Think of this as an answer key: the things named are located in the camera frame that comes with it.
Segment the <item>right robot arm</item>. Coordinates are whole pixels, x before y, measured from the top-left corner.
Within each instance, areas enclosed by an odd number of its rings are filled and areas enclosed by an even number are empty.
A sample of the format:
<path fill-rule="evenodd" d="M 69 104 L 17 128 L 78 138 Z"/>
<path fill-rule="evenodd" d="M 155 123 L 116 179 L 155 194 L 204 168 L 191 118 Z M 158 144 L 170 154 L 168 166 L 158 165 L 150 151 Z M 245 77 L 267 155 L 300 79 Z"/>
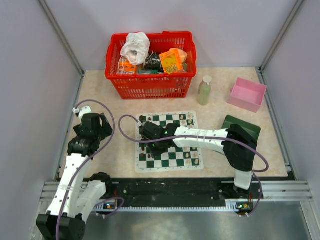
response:
<path fill-rule="evenodd" d="M 147 121 L 139 133 L 148 143 L 154 157 L 165 153 L 169 148 L 198 148 L 211 150 L 226 157 L 235 169 L 233 192 L 239 198 L 245 198 L 252 191 L 252 171 L 255 153 L 246 146 L 257 149 L 258 142 L 238 124 L 218 130 L 196 129 L 177 123 L 166 127 Z"/>

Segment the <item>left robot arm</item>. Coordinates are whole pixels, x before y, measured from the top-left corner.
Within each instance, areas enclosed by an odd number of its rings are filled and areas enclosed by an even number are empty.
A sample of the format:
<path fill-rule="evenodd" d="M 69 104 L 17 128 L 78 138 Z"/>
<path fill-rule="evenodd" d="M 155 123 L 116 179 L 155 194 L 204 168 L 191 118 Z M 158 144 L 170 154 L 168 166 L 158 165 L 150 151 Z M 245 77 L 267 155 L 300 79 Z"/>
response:
<path fill-rule="evenodd" d="M 36 219 L 46 240 L 81 240 L 88 217 L 98 200 L 109 198 L 114 191 L 109 176 L 94 174 L 85 190 L 83 180 L 94 156 L 102 150 L 101 142 L 114 134 L 103 113 L 94 113 L 90 106 L 75 107 L 73 113 L 81 123 L 73 130 L 76 136 L 69 142 L 63 175 L 52 202 Z"/>

